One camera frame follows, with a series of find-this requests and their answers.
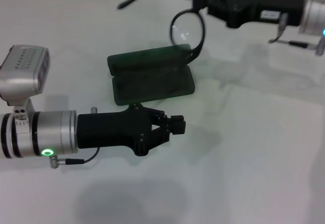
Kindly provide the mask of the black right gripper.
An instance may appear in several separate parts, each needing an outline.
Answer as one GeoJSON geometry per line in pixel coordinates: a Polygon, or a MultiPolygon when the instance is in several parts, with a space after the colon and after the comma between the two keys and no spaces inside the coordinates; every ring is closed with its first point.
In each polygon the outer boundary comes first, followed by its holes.
{"type": "Polygon", "coordinates": [[[278,24],[281,14],[288,15],[289,26],[299,26],[304,0],[228,0],[228,6],[217,0],[193,0],[196,12],[204,8],[230,28],[239,28],[248,22],[278,24]]]}

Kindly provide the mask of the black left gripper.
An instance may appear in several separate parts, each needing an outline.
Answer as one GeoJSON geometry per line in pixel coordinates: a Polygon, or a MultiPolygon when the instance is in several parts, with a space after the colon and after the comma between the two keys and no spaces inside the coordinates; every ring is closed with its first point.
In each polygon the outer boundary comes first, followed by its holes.
{"type": "Polygon", "coordinates": [[[137,156],[170,140],[170,134],[185,133],[181,115],[168,116],[165,111],[129,106],[122,112],[80,114],[77,118],[77,145],[80,149],[125,146],[137,156]],[[161,126],[151,131],[152,125],[161,126]]]}

